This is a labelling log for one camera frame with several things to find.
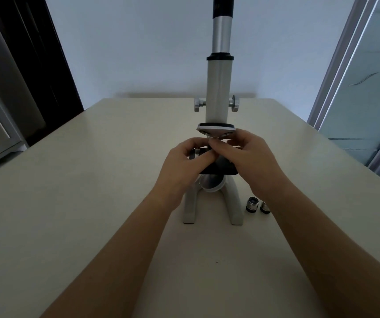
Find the white table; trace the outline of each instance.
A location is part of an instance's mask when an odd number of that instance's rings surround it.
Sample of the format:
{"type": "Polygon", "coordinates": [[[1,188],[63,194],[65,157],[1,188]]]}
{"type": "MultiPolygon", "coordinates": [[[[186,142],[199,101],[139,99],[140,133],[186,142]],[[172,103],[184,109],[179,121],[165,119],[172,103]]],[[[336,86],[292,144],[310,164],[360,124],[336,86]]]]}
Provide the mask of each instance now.
{"type": "MultiPolygon", "coordinates": [[[[0,317],[37,317],[153,186],[171,147],[198,136],[192,99],[105,99],[0,169],[0,317]]],[[[274,100],[241,100],[229,122],[263,136],[290,179],[380,261],[380,178],[274,100]]],[[[235,177],[242,208],[249,186],[235,177]]],[[[176,209],[135,317],[320,317],[272,214],[229,223],[201,192],[176,209]]]]}

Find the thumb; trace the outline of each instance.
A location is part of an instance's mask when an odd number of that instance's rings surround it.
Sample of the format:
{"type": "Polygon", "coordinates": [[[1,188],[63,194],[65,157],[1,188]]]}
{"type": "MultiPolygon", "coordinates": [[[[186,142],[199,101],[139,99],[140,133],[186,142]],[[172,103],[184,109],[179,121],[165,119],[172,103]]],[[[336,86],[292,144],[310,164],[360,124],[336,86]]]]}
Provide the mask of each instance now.
{"type": "Polygon", "coordinates": [[[237,156],[241,153],[241,150],[231,146],[230,144],[224,143],[216,138],[209,139],[209,145],[218,154],[224,156],[226,159],[232,161],[236,160],[237,156]]]}
{"type": "Polygon", "coordinates": [[[199,155],[195,159],[191,160],[193,165],[197,168],[198,172],[203,171],[206,167],[212,164],[218,158],[218,154],[216,154],[213,150],[210,150],[202,155],[199,155]]]}

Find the frosted glass panel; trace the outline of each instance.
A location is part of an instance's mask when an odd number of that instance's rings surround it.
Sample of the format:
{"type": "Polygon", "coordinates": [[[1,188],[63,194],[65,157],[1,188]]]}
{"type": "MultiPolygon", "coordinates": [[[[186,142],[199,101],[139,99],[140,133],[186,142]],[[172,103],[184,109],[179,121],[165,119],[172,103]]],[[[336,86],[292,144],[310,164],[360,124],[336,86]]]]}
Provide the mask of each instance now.
{"type": "Polygon", "coordinates": [[[363,164],[380,148],[380,0],[320,132],[363,164]]]}

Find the person's right arm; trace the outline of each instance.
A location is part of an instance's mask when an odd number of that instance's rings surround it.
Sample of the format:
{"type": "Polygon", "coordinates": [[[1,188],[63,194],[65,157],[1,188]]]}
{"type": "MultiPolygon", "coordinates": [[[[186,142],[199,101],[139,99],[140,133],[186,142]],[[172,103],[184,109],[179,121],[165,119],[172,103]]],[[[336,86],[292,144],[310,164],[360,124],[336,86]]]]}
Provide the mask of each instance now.
{"type": "Polygon", "coordinates": [[[329,315],[380,317],[380,263],[292,184],[265,140],[238,129],[209,144],[268,205],[329,315]]]}

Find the person's left arm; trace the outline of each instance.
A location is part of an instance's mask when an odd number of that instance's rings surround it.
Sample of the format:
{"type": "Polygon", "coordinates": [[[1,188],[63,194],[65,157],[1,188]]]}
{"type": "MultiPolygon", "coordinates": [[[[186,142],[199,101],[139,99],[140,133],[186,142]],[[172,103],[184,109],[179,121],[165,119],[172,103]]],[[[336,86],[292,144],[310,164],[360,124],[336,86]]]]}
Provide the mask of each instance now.
{"type": "Polygon", "coordinates": [[[207,138],[190,138],[171,149],[155,186],[129,218],[41,318],[130,317],[171,212],[217,157],[211,150],[189,160],[207,138]]]}

